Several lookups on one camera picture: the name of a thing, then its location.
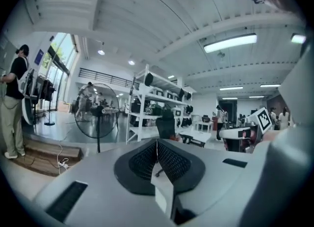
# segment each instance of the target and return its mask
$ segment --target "man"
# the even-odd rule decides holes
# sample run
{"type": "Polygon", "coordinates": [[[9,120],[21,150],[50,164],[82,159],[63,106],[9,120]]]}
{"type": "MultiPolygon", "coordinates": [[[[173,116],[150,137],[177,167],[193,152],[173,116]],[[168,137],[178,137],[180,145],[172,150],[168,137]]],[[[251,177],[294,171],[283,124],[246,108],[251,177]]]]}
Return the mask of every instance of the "man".
{"type": "Polygon", "coordinates": [[[83,85],[78,92],[79,96],[78,111],[75,115],[77,120],[85,121],[86,101],[89,97],[92,96],[92,87],[93,84],[91,82],[88,82],[87,85],[83,85]]]}
{"type": "Polygon", "coordinates": [[[18,153],[25,156],[23,134],[22,134],[22,99],[23,94],[19,92],[18,81],[28,69],[27,56],[29,48],[24,44],[17,52],[18,57],[14,59],[10,73],[0,79],[6,83],[6,95],[1,105],[1,127],[3,138],[7,147],[4,153],[8,159],[15,159],[18,153]]]}

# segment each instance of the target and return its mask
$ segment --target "backpack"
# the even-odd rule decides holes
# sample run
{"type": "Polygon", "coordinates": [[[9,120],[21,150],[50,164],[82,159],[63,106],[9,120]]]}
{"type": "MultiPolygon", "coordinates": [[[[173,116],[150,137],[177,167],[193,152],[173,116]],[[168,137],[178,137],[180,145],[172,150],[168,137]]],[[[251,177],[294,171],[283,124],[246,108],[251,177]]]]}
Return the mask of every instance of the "backpack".
{"type": "Polygon", "coordinates": [[[23,57],[26,65],[26,71],[21,76],[20,79],[16,78],[18,83],[18,90],[22,95],[30,95],[33,90],[28,90],[27,87],[29,86],[30,81],[32,80],[34,69],[29,69],[28,60],[26,57],[23,57]]]}

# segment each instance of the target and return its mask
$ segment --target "wooden step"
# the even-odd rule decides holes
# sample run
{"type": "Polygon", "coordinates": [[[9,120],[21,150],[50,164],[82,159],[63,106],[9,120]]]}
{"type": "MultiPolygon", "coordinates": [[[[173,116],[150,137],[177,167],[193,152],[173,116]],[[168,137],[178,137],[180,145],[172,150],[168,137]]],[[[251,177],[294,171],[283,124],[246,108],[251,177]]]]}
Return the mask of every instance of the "wooden step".
{"type": "Polygon", "coordinates": [[[76,162],[82,159],[82,151],[79,147],[62,146],[63,150],[61,151],[61,147],[59,145],[43,143],[28,138],[24,138],[24,143],[26,145],[26,154],[37,153],[41,157],[49,158],[56,158],[57,155],[59,155],[59,160],[68,158],[70,161],[76,162]]]}
{"type": "MultiPolygon", "coordinates": [[[[58,176],[59,169],[57,168],[57,160],[55,156],[42,156],[40,152],[26,152],[25,156],[20,156],[17,159],[11,159],[12,162],[16,163],[23,168],[28,170],[48,175],[48,176],[58,176]]],[[[67,164],[73,166],[77,161],[69,160],[67,164]]],[[[66,170],[60,168],[60,172],[63,173],[66,170]]]]}

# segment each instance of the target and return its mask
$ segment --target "metal shelf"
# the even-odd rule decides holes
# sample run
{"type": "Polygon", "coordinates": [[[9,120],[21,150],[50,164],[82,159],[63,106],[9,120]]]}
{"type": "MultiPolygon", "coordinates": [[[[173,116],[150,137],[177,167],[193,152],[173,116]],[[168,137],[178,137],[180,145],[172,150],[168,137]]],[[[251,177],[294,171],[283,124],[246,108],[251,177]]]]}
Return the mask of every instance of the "metal shelf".
{"type": "MultiPolygon", "coordinates": [[[[134,90],[134,95],[138,95],[139,97],[142,97],[142,94],[138,90],[134,90]]],[[[152,101],[157,101],[157,102],[163,102],[163,103],[171,103],[171,104],[178,105],[178,106],[187,106],[187,105],[189,105],[188,103],[185,103],[185,102],[182,102],[182,101],[169,99],[169,98],[166,98],[166,97],[163,97],[163,96],[159,96],[159,95],[155,95],[155,94],[152,94],[152,93],[146,93],[145,94],[145,99],[152,100],[152,101]]]]}
{"type": "MultiPolygon", "coordinates": [[[[130,115],[136,116],[136,117],[140,117],[139,113],[130,113],[130,115]]],[[[162,116],[158,116],[158,115],[148,115],[148,114],[144,114],[143,115],[143,119],[157,119],[157,118],[161,118],[162,116]]]]}
{"type": "MultiPolygon", "coordinates": [[[[154,77],[153,79],[153,82],[151,83],[151,86],[155,86],[155,87],[159,87],[163,90],[169,90],[171,92],[174,92],[176,94],[179,94],[180,93],[180,90],[182,87],[176,85],[175,83],[157,75],[156,73],[154,72],[150,72],[154,77]]],[[[145,71],[139,73],[137,76],[136,76],[136,79],[140,80],[141,82],[144,82],[145,80],[145,71]]]]}
{"type": "Polygon", "coordinates": [[[138,142],[141,141],[142,139],[159,136],[158,129],[156,126],[155,127],[143,127],[142,126],[143,119],[157,119],[157,118],[161,117],[161,116],[155,116],[155,115],[146,115],[144,113],[144,101],[145,100],[151,100],[151,101],[155,101],[155,102],[165,103],[168,105],[179,106],[180,110],[181,110],[181,116],[175,116],[175,125],[174,125],[175,126],[175,132],[180,133],[180,132],[186,130],[186,128],[182,128],[182,127],[178,128],[176,126],[176,124],[177,124],[178,119],[191,118],[191,116],[183,116],[184,106],[190,105],[191,100],[186,102],[186,101],[184,101],[184,97],[183,97],[183,102],[182,102],[182,101],[169,99],[169,98],[166,98],[163,96],[159,96],[159,95],[155,95],[155,94],[150,93],[154,89],[154,87],[158,87],[158,88],[162,89],[163,91],[168,90],[170,92],[179,94],[181,91],[181,86],[178,86],[175,83],[172,83],[171,81],[169,81],[169,80],[167,80],[161,76],[158,76],[157,74],[155,74],[153,72],[150,72],[149,71],[149,65],[146,65],[146,68],[143,71],[141,71],[140,73],[135,75],[134,80],[139,80],[142,83],[140,83],[138,90],[133,86],[131,87],[132,95],[129,97],[129,107],[131,107],[131,101],[132,101],[133,97],[138,97],[140,99],[141,107],[140,107],[139,113],[129,113],[128,114],[126,144],[128,144],[128,142],[131,141],[136,136],[137,136],[138,142]],[[145,81],[145,76],[147,76],[148,73],[151,73],[154,77],[150,86],[146,86],[143,84],[145,81]],[[131,115],[134,115],[138,118],[138,123],[139,123],[138,127],[130,127],[130,116],[131,115]],[[131,136],[130,138],[129,138],[129,131],[134,132],[134,135],[131,136]]]}

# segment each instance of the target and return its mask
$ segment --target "railing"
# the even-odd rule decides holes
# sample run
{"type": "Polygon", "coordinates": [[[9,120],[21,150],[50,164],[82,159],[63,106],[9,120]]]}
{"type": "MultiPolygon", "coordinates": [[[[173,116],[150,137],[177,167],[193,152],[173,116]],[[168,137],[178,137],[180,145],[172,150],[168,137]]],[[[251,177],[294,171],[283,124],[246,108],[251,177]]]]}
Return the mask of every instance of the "railing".
{"type": "MultiPolygon", "coordinates": [[[[82,77],[82,78],[96,80],[96,81],[103,82],[103,83],[119,85],[119,86],[123,86],[123,87],[127,87],[127,88],[131,88],[131,85],[132,85],[131,80],[118,78],[118,77],[115,77],[113,75],[109,75],[109,74],[105,74],[105,73],[101,73],[101,72],[95,72],[95,71],[84,69],[84,68],[79,69],[78,76],[82,77]]],[[[135,85],[135,88],[138,89],[139,83],[135,82],[134,85],[135,85]]]]}

